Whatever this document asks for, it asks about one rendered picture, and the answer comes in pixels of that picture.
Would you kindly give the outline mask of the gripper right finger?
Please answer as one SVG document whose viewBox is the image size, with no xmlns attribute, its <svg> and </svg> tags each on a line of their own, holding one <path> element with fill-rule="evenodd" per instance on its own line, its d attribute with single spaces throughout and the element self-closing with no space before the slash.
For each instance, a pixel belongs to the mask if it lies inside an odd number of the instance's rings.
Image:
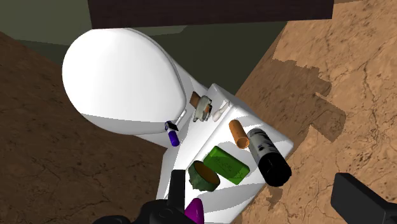
<svg viewBox="0 0 397 224">
<path fill-rule="evenodd" d="M 397 224 L 397 204 L 346 172 L 335 174 L 330 203 L 347 224 Z"/>
</svg>

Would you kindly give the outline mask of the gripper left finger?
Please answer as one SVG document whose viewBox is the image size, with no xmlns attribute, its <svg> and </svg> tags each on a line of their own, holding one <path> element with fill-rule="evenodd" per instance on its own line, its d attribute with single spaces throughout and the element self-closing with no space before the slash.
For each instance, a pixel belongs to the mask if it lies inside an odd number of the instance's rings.
<svg viewBox="0 0 397 224">
<path fill-rule="evenodd" d="M 185 170 L 173 170 L 167 199 L 152 200 L 145 203 L 139 216 L 130 221 L 125 216 L 103 216 L 101 224 L 190 224 L 184 214 L 185 208 Z"/>
</svg>

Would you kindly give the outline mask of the green round tin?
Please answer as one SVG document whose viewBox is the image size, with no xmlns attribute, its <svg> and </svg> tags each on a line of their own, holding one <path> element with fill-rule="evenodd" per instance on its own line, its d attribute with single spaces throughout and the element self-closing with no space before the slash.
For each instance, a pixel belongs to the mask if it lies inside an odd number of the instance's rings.
<svg viewBox="0 0 397 224">
<path fill-rule="evenodd" d="M 192 188 L 201 192 L 213 192 L 220 184 L 218 175 L 199 160 L 195 160 L 188 168 L 188 174 Z"/>
</svg>

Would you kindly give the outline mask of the magenta rounded object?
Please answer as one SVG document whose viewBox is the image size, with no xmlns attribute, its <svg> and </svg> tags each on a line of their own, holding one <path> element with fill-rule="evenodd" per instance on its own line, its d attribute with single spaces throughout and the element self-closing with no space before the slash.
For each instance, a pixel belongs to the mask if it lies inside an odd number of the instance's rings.
<svg viewBox="0 0 397 224">
<path fill-rule="evenodd" d="M 194 198 L 185 209 L 185 216 L 196 224 L 204 224 L 204 207 L 199 198 Z"/>
</svg>

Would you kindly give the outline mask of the small blue bottle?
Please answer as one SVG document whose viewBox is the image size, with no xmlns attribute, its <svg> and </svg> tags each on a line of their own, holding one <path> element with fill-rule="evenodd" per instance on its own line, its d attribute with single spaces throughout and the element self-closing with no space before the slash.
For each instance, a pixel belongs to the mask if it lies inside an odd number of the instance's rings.
<svg viewBox="0 0 397 224">
<path fill-rule="evenodd" d="M 165 130 L 168 134 L 169 140 L 173 147 L 179 146 L 179 138 L 177 132 L 179 131 L 177 125 L 173 124 L 171 121 L 165 122 Z"/>
</svg>

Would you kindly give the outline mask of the green soap bar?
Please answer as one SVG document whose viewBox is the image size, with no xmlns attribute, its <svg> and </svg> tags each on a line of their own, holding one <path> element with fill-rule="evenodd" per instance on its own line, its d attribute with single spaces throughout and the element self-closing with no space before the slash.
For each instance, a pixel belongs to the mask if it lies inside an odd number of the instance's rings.
<svg viewBox="0 0 397 224">
<path fill-rule="evenodd" d="M 203 159 L 204 165 L 238 185 L 250 172 L 250 168 L 239 159 L 235 158 L 219 146 L 213 149 Z"/>
</svg>

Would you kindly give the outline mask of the orange cylinder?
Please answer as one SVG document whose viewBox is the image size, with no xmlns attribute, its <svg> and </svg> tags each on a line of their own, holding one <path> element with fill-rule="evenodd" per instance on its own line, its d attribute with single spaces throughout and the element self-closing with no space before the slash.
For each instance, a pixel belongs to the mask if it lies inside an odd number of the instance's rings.
<svg viewBox="0 0 397 224">
<path fill-rule="evenodd" d="M 238 148 L 244 149 L 249 146 L 249 138 L 240 121 L 231 120 L 229 122 L 229 129 Z"/>
</svg>

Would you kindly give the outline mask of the brown and white brush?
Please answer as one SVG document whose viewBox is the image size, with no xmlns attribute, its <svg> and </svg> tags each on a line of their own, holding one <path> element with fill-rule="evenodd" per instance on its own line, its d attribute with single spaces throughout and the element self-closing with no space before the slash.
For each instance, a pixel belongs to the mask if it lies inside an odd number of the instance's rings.
<svg viewBox="0 0 397 224">
<path fill-rule="evenodd" d="M 195 108 L 193 122 L 200 120 L 201 122 L 207 121 L 212 110 L 212 100 L 208 96 L 199 96 L 198 93 L 192 92 L 190 104 Z"/>
</svg>

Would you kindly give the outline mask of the small white tube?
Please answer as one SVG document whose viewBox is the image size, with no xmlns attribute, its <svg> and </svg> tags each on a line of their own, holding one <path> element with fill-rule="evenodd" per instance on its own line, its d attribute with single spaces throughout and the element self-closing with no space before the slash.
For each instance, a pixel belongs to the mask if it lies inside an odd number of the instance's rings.
<svg viewBox="0 0 397 224">
<path fill-rule="evenodd" d="M 217 122 L 225 110 L 229 107 L 230 101 L 224 100 L 222 106 L 213 114 L 212 120 Z"/>
</svg>

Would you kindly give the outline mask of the black and grey spray bottle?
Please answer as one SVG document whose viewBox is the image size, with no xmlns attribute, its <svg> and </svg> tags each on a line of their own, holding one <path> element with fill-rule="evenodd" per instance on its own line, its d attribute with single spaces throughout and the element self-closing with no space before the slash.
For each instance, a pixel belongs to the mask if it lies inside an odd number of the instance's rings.
<svg viewBox="0 0 397 224">
<path fill-rule="evenodd" d="M 248 148 L 265 182 L 273 187 L 285 184 L 292 175 L 291 168 L 266 132 L 255 128 L 251 129 L 247 136 Z"/>
</svg>

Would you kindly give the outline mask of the dark robot stand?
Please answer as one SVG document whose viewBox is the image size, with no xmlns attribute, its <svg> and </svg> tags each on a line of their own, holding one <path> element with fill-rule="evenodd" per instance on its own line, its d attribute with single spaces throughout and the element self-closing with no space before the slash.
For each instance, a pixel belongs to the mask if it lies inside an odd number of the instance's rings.
<svg viewBox="0 0 397 224">
<path fill-rule="evenodd" d="M 334 0 L 87 0 L 94 29 L 331 19 Z"/>
</svg>

